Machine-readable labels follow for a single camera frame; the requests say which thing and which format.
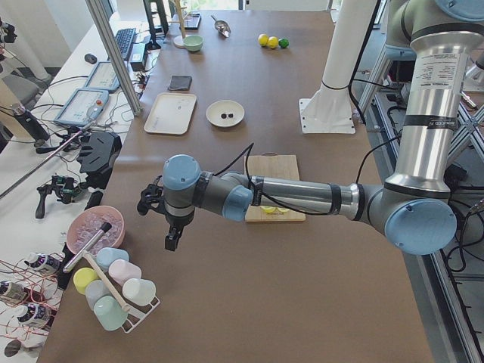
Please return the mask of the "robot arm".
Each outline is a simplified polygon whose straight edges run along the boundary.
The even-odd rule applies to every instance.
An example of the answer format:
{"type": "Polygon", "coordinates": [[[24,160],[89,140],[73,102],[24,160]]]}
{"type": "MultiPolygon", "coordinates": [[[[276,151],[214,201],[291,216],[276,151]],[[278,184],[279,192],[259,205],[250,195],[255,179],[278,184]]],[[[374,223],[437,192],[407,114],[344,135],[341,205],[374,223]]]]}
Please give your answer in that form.
{"type": "Polygon", "coordinates": [[[458,228],[443,176],[467,62],[482,41],[481,1],[394,1],[386,42],[416,55],[394,173],[382,185],[347,186],[236,172],[217,176],[202,171],[193,157],[175,155],[163,167],[166,249],[177,248],[196,208],[240,221],[249,206],[259,205],[343,215],[414,255],[442,249],[458,228]]]}

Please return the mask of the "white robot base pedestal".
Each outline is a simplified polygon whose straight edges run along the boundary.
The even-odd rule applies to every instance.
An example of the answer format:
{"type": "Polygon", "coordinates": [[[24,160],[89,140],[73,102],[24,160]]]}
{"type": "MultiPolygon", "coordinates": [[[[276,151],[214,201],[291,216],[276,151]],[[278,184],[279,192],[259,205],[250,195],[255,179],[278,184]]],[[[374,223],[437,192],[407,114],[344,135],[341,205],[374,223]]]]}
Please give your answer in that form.
{"type": "Polygon", "coordinates": [[[305,134],[353,134],[349,96],[352,74],[365,36],[371,30],[376,0],[348,0],[341,5],[332,36],[321,87],[311,98],[299,99],[299,118],[305,134]]]}

